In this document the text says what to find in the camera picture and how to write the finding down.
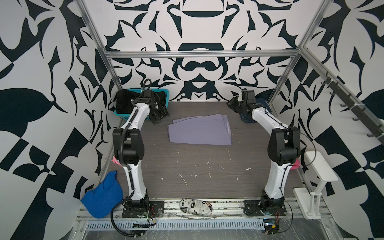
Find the lilac skirt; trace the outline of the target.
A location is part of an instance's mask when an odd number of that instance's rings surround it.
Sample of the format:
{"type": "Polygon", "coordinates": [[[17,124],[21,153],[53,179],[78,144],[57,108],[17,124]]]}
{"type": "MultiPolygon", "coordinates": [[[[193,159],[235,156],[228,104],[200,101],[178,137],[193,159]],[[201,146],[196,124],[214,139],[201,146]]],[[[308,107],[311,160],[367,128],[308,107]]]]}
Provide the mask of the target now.
{"type": "Polygon", "coordinates": [[[230,146],[232,133],[227,115],[189,117],[168,125],[171,143],[230,146]]]}

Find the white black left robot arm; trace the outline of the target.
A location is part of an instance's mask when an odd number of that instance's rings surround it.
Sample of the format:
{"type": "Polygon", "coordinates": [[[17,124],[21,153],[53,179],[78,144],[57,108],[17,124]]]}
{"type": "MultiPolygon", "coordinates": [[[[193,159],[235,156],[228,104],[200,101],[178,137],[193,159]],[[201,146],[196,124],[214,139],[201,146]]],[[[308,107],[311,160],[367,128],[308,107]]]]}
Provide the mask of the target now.
{"type": "Polygon", "coordinates": [[[139,212],[146,212],[150,208],[142,172],[145,145],[141,129],[147,118],[155,125],[169,116],[166,106],[168,94],[151,90],[151,85],[150,79],[144,80],[141,93],[131,101],[133,111],[130,117],[122,127],[113,131],[114,155],[123,167],[129,187],[129,195],[123,204],[125,208],[139,212]]]}

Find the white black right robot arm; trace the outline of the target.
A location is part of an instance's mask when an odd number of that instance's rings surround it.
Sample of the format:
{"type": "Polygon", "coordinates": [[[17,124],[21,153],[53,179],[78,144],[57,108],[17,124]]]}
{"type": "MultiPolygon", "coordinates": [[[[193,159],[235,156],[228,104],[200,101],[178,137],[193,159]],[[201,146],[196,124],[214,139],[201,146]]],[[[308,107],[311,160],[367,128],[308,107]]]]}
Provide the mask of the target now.
{"type": "Polygon", "coordinates": [[[259,209],[268,214],[284,207],[284,191],[287,178],[301,153],[301,132],[275,118],[266,104],[257,100],[253,90],[242,89],[241,93],[227,102],[245,122],[256,122],[270,135],[267,153],[271,168],[267,184],[262,192],[259,209]]]}

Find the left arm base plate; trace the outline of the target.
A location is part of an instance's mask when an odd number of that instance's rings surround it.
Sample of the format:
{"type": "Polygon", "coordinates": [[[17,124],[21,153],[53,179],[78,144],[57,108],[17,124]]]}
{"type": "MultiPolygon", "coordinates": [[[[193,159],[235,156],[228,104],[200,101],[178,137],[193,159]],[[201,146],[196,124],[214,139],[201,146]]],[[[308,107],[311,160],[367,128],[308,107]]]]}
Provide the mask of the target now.
{"type": "Polygon", "coordinates": [[[140,218],[149,214],[149,218],[157,218],[164,213],[164,209],[164,201],[128,201],[124,203],[122,217],[140,218]]]}

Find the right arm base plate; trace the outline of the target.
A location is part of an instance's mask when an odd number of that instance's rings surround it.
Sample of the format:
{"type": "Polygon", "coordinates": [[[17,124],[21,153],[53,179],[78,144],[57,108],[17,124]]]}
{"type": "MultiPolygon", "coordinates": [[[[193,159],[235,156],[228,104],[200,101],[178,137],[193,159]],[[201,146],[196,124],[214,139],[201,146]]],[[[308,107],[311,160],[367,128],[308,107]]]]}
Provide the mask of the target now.
{"type": "Polygon", "coordinates": [[[260,200],[245,200],[244,201],[244,214],[249,217],[260,216],[285,216],[287,209],[282,199],[267,199],[261,198],[260,200]]]}

